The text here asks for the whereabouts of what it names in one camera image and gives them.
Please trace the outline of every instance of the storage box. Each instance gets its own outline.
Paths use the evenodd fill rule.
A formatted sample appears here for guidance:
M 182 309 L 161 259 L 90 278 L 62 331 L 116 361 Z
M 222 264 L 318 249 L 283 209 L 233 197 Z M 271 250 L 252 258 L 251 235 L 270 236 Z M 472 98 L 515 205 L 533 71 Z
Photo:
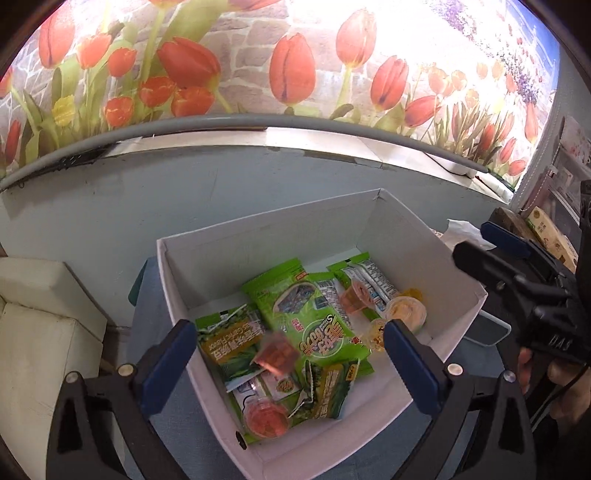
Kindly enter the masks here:
M 298 257 L 313 272 L 369 251 L 396 288 L 423 292 L 428 315 L 419 340 L 446 359 L 486 297 L 478 282 L 456 269 L 449 249 L 385 190 L 220 223 L 163 238 L 157 248 L 173 324 L 244 303 L 242 284 L 290 258 Z M 353 327 L 359 322 L 367 325 L 355 319 Z M 247 478 L 299 480 L 314 478 L 353 454 L 411 402 L 388 357 L 375 353 L 369 360 L 376 373 L 355 382 L 342 420 L 308 420 L 281 438 L 246 449 L 236 438 L 221 384 L 201 354 L 193 355 L 187 370 L 218 441 Z

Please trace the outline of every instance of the black cable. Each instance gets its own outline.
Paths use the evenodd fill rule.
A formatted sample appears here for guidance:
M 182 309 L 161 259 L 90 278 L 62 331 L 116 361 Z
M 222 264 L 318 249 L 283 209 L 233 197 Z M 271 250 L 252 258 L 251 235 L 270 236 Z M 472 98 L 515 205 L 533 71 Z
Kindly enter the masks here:
M 576 382 L 578 382 L 581 379 L 581 377 L 585 374 L 585 372 L 587 371 L 588 368 L 589 368 L 589 364 L 583 365 L 583 368 L 581 368 L 579 373 L 577 373 L 570 382 L 568 382 L 565 386 L 558 389 L 558 391 L 556 393 L 552 394 L 548 398 L 548 400 L 546 400 L 544 402 L 544 404 L 538 410 L 538 413 L 535 415 L 535 417 L 531 421 L 532 426 L 535 425 L 536 422 L 540 419 L 540 417 L 544 414 L 544 412 L 548 408 L 548 405 L 550 405 L 554 400 L 559 398 L 559 396 L 563 395 L 570 387 L 572 387 Z

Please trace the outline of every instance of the sofa cushion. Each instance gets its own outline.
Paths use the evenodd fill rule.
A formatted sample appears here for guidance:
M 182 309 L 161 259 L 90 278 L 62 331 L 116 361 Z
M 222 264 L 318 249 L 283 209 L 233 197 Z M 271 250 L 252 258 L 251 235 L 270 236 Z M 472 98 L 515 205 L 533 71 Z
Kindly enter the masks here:
M 102 344 L 76 320 L 7 303 L 0 318 L 0 435 L 31 480 L 45 478 L 66 373 L 98 374 Z
M 0 297 L 7 303 L 78 320 L 102 341 L 106 318 L 62 262 L 0 258 Z

